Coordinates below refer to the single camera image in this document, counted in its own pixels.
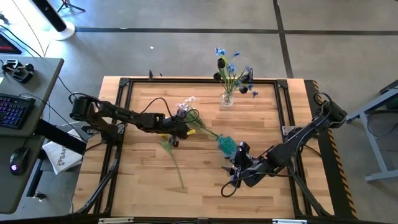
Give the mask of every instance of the white cable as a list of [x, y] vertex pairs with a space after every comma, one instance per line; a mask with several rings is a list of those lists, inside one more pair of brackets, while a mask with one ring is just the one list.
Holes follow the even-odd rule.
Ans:
[[44, 55], [44, 50], [42, 47], [42, 44], [39, 41], [39, 38], [36, 36], [36, 33], [33, 31], [33, 28], [30, 26], [29, 22], [27, 21], [26, 17], [24, 16], [24, 14], [22, 13], [22, 11], [19, 9], [18, 5], [15, 3], [14, 0], [12, 0], [12, 2], [14, 3], [15, 7], [17, 7], [18, 11], [20, 12], [20, 14], [23, 16], [23, 18], [25, 19], [27, 25], [29, 26], [29, 28], [31, 29], [31, 31], [33, 32], [33, 35], [35, 35], [37, 42], [39, 43], [40, 49], [42, 49], [42, 53]]

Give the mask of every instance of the desk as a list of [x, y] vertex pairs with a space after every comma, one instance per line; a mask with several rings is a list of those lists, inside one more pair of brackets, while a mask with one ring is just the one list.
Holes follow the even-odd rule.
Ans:
[[[13, 80], [9, 76], [5, 76], [0, 85], [0, 92], [11, 95], [18, 95], [20, 93], [29, 93], [37, 96], [44, 101], [49, 99], [51, 91], [57, 81], [63, 65], [61, 58], [33, 58], [20, 57], [14, 55], [0, 55], [0, 59], [4, 62], [7, 59], [16, 59], [22, 64], [31, 63], [35, 67], [35, 74], [33, 78], [25, 85]], [[29, 119], [24, 124], [23, 130], [7, 129], [8, 136], [0, 136], [0, 213], [15, 212], [22, 193], [25, 189], [26, 183], [30, 177], [36, 158], [42, 148], [44, 137], [34, 136], [26, 142], [26, 146], [30, 148], [29, 165], [25, 173], [19, 176], [14, 176], [10, 173], [9, 163], [10, 156], [15, 149], [21, 147], [26, 140], [26, 136], [33, 134], [36, 124], [43, 113], [45, 103], [36, 100], [34, 109], [29, 115]], [[25, 134], [21, 136], [18, 131], [23, 131]], [[21, 137], [11, 137], [10, 135], [18, 134]]]
[[[120, 77], [104, 77], [99, 98], [115, 103], [119, 81]], [[304, 81], [289, 79], [288, 84], [296, 125], [304, 126], [312, 118]], [[256, 84], [255, 89], [259, 92], [255, 99], [250, 94], [235, 94], [234, 105], [222, 108], [220, 84], [135, 83], [130, 109], [141, 111], [151, 100], [162, 96], [173, 113], [177, 103], [193, 95], [197, 98], [194, 107], [209, 128], [231, 136], [237, 143], [246, 141], [251, 146], [251, 154], [257, 156], [282, 142], [282, 138], [273, 87]], [[162, 101], [156, 101], [148, 109], [148, 112], [155, 111], [167, 114]], [[229, 181], [229, 176], [220, 167], [230, 163], [217, 149], [216, 141], [204, 134], [194, 134], [173, 149], [182, 173], [183, 189], [173, 161], [159, 140], [155, 134], [144, 133], [133, 125], [126, 128], [112, 217], [294, 217], [289, 180], [284, 177], [266, 177], [253, 188], [244, 186], [234, 196], [223, 198], [220, 188]], [[88, 147], [99, 141], [100, 136], [91, 138]], [[319, 150], [316, 140], [307, 144]], [[94, 147], [85, 154], [73, 198], [75, 210], [82, 207], [98, 185], [105, 147]], [[322, 159], [304, 149], [302, 160], [309, 189], [326, 211], [334, 213]], [[303, 208], [302, 194], [298, 195]], [[105, 203], [106, 197], [103, 197], [102, 204]]]

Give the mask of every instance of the orange and black hazard tape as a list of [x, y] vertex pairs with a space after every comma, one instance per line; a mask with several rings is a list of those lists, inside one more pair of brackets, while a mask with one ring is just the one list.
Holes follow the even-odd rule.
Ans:
[[[313, 84], [315, 86], [315, 89], [318, 91], [319, 90], [318, 83], [316, 81], [313, 81]], [[318, 96], [318, 100], [320, 102], [322, 102], [322, 97], [320, 95], [317, 95], [317, 96]], [[334, 152], [335, 157], [336, 157], [337, 166], [338, 166], [338, 168], [340, 170], [341, 180], [343, 181], [344, 189], [345, 189], [346, 194], [347, 194], [348, 203], [349, 203], [349, 206], [351, 207], [351, 212], [352, 212], [352, 214], [353, 214], [353, 216], [355, 218], [358, 218], [358, 215], [356, 214], [353, 198], [351, 196], [351, 193], [349, 192], [347, 178], [346, 178], [346, 175], [345, 175], [344, 170], [343, 170], [343, 165], [341, 164], [341, 161], [340, 161], [340, 156], [339, 156], [338, 151], [337, 151], [336, 142], [335, 142], [335, 139], [333, 137], [332, 131], [328, 130], [328, 135], [329, 135], [329, 138], [330, 138], [331, 146], [333, 148], [333, 152]]]

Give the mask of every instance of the blue-green object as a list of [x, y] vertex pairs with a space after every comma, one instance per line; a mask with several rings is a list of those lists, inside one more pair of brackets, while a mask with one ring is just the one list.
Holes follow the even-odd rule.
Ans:
[[218, 136], [218, 147], [221, 149], [225, 157], [231, 156], [232, 152], [236, 150], [236, 143], [231, 137], [224, 137], [223, 135]]

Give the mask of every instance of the computer mouse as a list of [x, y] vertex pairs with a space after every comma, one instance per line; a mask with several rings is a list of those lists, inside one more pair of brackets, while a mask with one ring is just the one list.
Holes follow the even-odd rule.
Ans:
[[10, 157], [10, 171], [13, 175], [21, 175], [27, 169], [29, 156], [28, 147], [17, 148]]

